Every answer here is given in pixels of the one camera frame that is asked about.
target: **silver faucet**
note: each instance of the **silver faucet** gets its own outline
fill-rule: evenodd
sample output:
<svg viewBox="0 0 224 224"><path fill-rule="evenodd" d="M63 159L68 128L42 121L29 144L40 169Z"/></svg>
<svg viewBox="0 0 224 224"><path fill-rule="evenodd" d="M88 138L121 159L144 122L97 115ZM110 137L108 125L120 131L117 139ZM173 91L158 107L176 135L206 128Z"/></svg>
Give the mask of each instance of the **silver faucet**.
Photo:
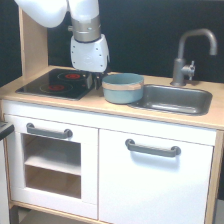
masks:
<svg viewBox="0 0 224 224"><path fill-rule="evenodd" d="M184 76L188 75L189 79L192 80L195 72L194 61L192 61L191 65L185 65L186 61L184 57L184 45L185 41L188 37L192 36L206 36L210 42L210 55L217 54L217 40L215 35L208 29L198 29L191 30L182 35L179 42L179 50L178 57L174 60L174 68L173 68L173 81L170 83L173 86L185 86L186 83L184 81Z"/></svg>

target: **faucet handle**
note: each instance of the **faucet handle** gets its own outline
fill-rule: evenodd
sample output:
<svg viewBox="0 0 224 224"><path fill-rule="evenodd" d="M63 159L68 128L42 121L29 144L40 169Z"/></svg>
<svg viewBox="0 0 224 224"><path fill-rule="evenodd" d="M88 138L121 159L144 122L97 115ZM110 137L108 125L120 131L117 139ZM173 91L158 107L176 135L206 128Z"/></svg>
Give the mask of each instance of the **faucet handle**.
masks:
<svg viewBox="0 0 224 224"><path fill-rule="evenodd" d="M194 61L191 62L191 65L189 66L190 72L189 72L189 80L192 80L195 72L195 66L194 66Z"/></svg>
<svg viewBox="0 0 224 224"><path fill-rule="evenodd" d="M195 72L194 61L191 62L191 65L185 65L181 69L181 71L182 71L182 73L184 75L188 75L189 76L189 80L192 80L192 77L194 76L194 72Z"/></svg>

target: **bowl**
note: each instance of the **bowl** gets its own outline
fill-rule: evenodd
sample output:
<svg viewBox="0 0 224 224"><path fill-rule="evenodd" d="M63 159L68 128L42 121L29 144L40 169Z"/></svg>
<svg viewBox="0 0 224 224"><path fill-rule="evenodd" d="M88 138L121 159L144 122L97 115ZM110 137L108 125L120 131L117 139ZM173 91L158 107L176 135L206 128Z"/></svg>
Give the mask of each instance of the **bowl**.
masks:
<svg viewBox="0 0 224 224"><path fill-rule="evenodd" d="M103 78L105 99L110 103L129 104L143 97L144 77L134 73L119 73Z"/></svg>

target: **cabinet door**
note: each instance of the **cabinet door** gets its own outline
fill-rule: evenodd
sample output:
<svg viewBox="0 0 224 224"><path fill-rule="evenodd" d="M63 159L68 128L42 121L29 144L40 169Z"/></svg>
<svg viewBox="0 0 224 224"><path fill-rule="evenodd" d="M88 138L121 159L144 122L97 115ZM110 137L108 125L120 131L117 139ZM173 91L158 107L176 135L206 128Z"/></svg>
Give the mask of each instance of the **cabinet door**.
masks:
<svg viewBox="0 0 224 224"><path fill-rule="evenodd" d="M174 158L136 145L181 149ZM99 219L115 224L203 224L213 147L100 130Z"/></svg>
<svg viewBox="0 0 224 224"><path fill-rule="evenodd" d="M15 127L7 137L12 200L97 219L98 129L5 119Z"/></svg>

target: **stainless steel sink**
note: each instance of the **stainless steel sink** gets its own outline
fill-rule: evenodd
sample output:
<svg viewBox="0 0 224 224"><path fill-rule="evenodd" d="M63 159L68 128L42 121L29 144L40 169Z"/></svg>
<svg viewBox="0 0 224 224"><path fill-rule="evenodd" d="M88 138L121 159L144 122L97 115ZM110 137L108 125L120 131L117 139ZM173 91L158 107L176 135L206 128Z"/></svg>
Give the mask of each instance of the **stainless steel sink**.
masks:
<svg viewBox="0 0 224 224"><path fill-rule="evenodd" d="M199 116L208 113L212 94L203 90L145 85L143 98L129 106Z"/></svg>

